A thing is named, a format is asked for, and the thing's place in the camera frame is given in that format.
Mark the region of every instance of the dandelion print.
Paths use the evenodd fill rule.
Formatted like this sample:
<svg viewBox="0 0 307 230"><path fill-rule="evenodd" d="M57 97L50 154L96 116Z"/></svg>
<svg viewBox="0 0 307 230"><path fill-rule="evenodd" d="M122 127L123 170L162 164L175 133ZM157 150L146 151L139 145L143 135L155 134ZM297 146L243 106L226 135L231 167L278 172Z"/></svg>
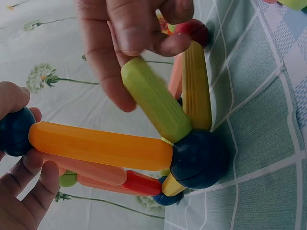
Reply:
<svg viewBox="0 0 307 230"><path fill-rule="evenodd" d="M14 11L15 7L17 7L17 6L21 5L21 4L24 4L24 3L28 2L28 1L23 1L23 2L21 2L21 3L15 4L15 5L12 5L12 6L7 5L6 8L7 8L8 10L10 10L10 11Z"/></svg>
<svg viewBox="0 0 307 230"><path fill-rule="evenodd" d="M38 93L42 88L44 88L45 85L48 85L51 88L54 87L54 84L58 81L71 81L89 85L99 85L99 83L96 82L59 78L55 74L56 69L53 69L49 64L40 64L35 66L30 72L26 86L30 92Z"/></svg>
<svg viewBox="0 0 307 230"><path fill-rule="evenodd" d="M136 202L142 206L144 209L147 209L151 212L163 213L164 206L158 204L154 201L152 196L136 196Z"/></svg>
<svg viewBox="0 0 307 230"><path fill-rule="evenodd" d="M36 27L39 27L41 25L61 22L61 21L67 20L67 19L76 19L76 18L75 17L63 18L63 19L58 19L58 20L53 20L53 21L50 21L50 22L46 22L46 23L42 23L40 20L31 21L31 22L27 22L24 25L24 31L31 31L31 30L34 30Z"/></svg>
<svg viewBox="0 0 307 230"><path fill-rule="evenodd" d="M148 216L148 217L164 219L164 217L159 217L159 216L155 216L155 215L150 215L150 214L147 214L147 213L139 212L139 211L134 210L132 208L125 207L125 206L119 205L119 204L115 204L115 203L107 201L107 200L95 199L95 198L87 198L87 197L75 196L75 195L69 195L69 194L65 194L65 193L62 193L62 192L58 192L56 197L54 198L54 200L55 200L55 202L59 202L61 199L64 201L64 200L72 200L73 198L81 199L81 200L91 200L91 201L103 202L103 203L114 205L114 206L117 206L117 207L120 207L120 208L124 208L124 209L132 211L132 212L136 212L136 213Z"/></svg>

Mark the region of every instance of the plastic rod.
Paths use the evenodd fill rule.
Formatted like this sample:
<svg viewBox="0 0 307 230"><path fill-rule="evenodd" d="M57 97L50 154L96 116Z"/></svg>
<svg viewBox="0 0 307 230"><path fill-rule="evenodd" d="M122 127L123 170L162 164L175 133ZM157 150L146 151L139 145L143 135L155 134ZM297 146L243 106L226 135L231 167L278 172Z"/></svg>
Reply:
<svg viewBox="0 0 307 230"><path fill-rule="evenodd" d="M124 193L124 194L129 194L129 195L134 195L134 196L147 196L145 194L137 193L127 188L123 188L120 185L110 185L110 184L102 183L100 181L94 180L92 178L88 178L86 176L82 176L80 174L77 175L77 182L79 182L80 184L84 186L103 189L103 190L112 191L116 193Z"/></svg>
<svg viewBox="0 0 307 230"><path fill-rule="evenodd" d="M193 129L210 130L211 103L206 62L202 46L191 42L183 54L183 110L190 117Z"/></svg>
<svg viewBox="0 0 307 230"><path fill-rule="evenodd" d="M44 158L56 162L59 166L77 174L110 185L122 185L127 180L127 173L121 167L80 161L44 153Z"/></svg>
<svg viewBox="0 0 307 230"><path fill-rule="evenodd" d="M122 185L124 188L148 196L156 196L162 192L161 183L157 179L132 170L128 170L127 175L127 181Z"/></svg>
<svg viewBox="0 0 307 230"><path fill-rule="evenodd" d="M172 160L172 146L159 139L49 122L33 124L29 141L41 152L111 166L159 171Z"/></svg>
<svg viewBox="0 0 307 230"><path fill-rule="evenodd" d="M122 80L161 136L175 143L191 130L189 117L141 57L121 69Z"/></svg>
<svg viewBox="0 0 307 230"><path fill-rule="evenodd" d="M174 65L171 73L171 78L168 84L168 90L176 99L182 94L182 60L183 54L180 53L175 56Z"/></svg>

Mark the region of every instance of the navy blue ball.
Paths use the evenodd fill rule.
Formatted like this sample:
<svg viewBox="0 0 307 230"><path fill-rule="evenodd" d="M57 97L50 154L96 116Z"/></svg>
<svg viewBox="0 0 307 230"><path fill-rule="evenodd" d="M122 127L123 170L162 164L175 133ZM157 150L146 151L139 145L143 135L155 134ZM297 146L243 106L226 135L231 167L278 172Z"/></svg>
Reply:
<svg viewBox="0 0 307 230"><path fill-rule="evenodd" d="M167 178L167 176L163 176L159 179L160 183L162 184L165 179ZM173 205L175 203L177 203L179 200L181 200L183 198L183 192L175 195L175 196L166 196L163 193L160 193L159 195L155 195L153 196L153 199L155 202L157 202L160 205L163 206L169 206L169 205Z"/></svg>
<svg viewBox="0 0 307 230"><path fill-rule="evenodd" d="M28 108L7 114L0 121L0 150L10 156L23 156L32 147L29 129L35 118Z"/></svg>
<svg viewBox="0 0 307 230"><path fill-rule="evenodd" d="M182 98L177 99L177 102L178 102L179 105L182 107Z"/></svg>
<svg viewBox="0 0 307 230"><path fill-rule="evenodd" d="M183 186L210 187L227 172L229 157L224 143L214 133L193 130L173 145L170 171Z"/></svg>

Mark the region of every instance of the orange rod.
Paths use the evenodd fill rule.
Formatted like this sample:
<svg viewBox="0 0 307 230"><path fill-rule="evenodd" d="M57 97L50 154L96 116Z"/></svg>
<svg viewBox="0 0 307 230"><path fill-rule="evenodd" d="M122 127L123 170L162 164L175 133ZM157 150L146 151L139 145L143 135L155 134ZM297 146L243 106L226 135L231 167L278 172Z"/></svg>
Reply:
<svg viewBox="0 0 307 230"><path fill-rule="evenodd" d="M182 93L182 60L182 53L175 56L171 79L168 84L168 90L176 99L178 99Z"/></svg>
<svg viewBox="0 0 307 230"><path fill-rule="evenodd" d="M159 171L168 168L172 160L172 146L160 139L49 122L33 124L29 141L37 150L52 155L134 169Z"/></svg>
<svg viewBox="0 0 307 230"><path fill-rule="evenodd" d="M44 158L56 162L59 166L77 174L110 185L122 185L127 180L127 173L121 167L80 161L44 153Z"/></svg>

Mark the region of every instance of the magnetic building toy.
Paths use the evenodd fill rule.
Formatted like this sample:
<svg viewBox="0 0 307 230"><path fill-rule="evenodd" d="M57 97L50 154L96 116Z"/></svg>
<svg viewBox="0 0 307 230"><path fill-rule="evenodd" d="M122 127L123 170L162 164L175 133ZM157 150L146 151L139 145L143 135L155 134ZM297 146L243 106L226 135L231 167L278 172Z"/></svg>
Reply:
<svg viewBox="0 0 307 230"><path fill-rule="evenodd" d="M125 87L162 139L35 122L29 109L0 121L0 150L22 156L30 148L60 169L61 186L85 186L136 196L153 196L161 205L183 197L183 190L215 184L228 168L227 149L212 126L209 85L203 47L192 41L175 57L168 89L141 57L121 69ZM159 180L124 170L170 174Z"/></svg>

